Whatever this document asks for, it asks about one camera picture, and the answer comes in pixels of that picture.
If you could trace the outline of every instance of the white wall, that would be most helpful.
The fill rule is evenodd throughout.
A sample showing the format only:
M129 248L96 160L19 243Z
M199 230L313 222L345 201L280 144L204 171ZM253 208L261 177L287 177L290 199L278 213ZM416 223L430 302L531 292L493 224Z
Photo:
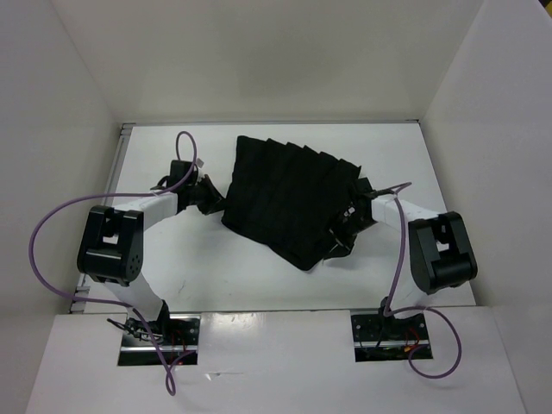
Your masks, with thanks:
M529 413L549 412L552 19L486 0L422 121L445 202L461 212Z
M119 121L421 117L482 0L53 0Z
M67 303L31 273L35 223L68 198L101 191L117 128L84 63L47 0L0 2L0 411L24 412L53 315ZM48 225L39 266L74 289L79 232L87 206Z

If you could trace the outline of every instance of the white table surface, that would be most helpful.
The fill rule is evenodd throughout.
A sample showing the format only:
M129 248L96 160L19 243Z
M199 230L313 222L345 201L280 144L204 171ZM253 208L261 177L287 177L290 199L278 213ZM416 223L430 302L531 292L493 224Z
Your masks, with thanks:
M416 123L261 124L134 127L117 191L147 191L168 174L180 130L198 143L204 171L225 195L238 135L308 145L362 166L375 188L412 181L402 198L437 211L445 205L422 133ZM183 137L183 159L191 145ZM142 271L171 311L282 311L375 308L388 293L398 258L399 234L383 224L362 232L349 257L326 260L305 273L266 246L224 227L222 213L203 216L195 207L151 228ZM404 268L403 278L411 278ZM90 296L113 298L91 282ZM427 297L423 304L474 305L469 284ZM120 311L87 304L86 313Z
M440 380L406 361L354 362L346 310L203 314L198 364L175 369L175 397L161 367L116 365L121 331L105 315L57 316L27 414L524 413L491 310L442 311L464 352ZM440 373L455 340L441 318L426 317L435 359L416 364Z

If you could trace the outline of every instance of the black fabric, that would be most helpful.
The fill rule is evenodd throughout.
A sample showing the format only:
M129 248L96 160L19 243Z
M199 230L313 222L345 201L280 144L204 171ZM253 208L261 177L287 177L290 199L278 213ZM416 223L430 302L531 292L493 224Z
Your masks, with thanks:
M360 171L308 147L238 136L223 224L310 270L335 247L329 224Z

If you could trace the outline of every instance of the robotic arm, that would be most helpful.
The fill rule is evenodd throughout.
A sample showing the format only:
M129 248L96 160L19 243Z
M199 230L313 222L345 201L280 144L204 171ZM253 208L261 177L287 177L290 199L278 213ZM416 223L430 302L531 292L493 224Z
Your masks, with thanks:
M171 173L153 190L178 183L191 167L187 161L174 160ZM139 198L115 207L98 205L90 210L78 251L77 265L82 273L103 283L121 302L136 308L160 338L170 338L176 322L170 319L168 306L151 289L141 272L144 232L160 221L175 216L189 205L205 215L223 210L224 198L203 175L199 166L174 192ZM138 318L129 310L122 329L143 335Z
M336 248L327 258L349 254L356 236L376 223L400 231L396 196L391 189L376 191L367 178L362 178L354 183L349 195L352 204L330 229ZM404 200L401 205L408 222L405 263L410 263L412 277L401 278L393 300L395 307L417 304L425 295L475 278L477 263L460 214L440 214Z

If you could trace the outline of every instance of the white panel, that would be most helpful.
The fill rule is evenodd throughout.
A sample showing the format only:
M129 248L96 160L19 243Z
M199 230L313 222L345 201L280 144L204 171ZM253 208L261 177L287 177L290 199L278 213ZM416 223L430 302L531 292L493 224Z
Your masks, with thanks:
M188 129L198 141L198 154L223 195L231 182L238 135L273 138L308 145L362 166L376 188L408 180L414 185L404 198L444 211L436 177L415 123L186 125L134 128L118 191L144 191L168 173L175 158L176 134ZM180 152L191 157L184 139ZM144 242L144 276L171 311L281 311L299 309L377 308L389 292L398 259L398 232L377 224L358 237L354 252L326 260L306 273L266 246L237 235L221 220L222 213L203 216L191 207L151 228ZM411 282L410 268L403 280ZM405 284L411 293L412 283ZM90 295L111 298L93 284ZM426 298L426 304L470 305L470 286L446 289ZM86 312L118 311L88 304Z
M481 0L53 4L119 120L403 120Z
M174 398L161 367L116 366L121 334L105 316L60 316L27 413L523 413L491 310L442 311L464 357L437 381L406 361L355 363L347 311L206 314L198 365L176 369ZM442 372L455 341L439 317L428 329L436 358L416 363Z
M422 122L449 208L461 210L530 414L550 412L552 19L487 0Z
M552 343L552 304L497 306L492 312L525 409L529 414L550 413L552 358L542 344Z
M116 149L116 125L46 0L0 2L0 411L24 412L53 315L68 303L28 265L28 238L55 205L101 191ZM38 264L73 290L88 205L44 228Z

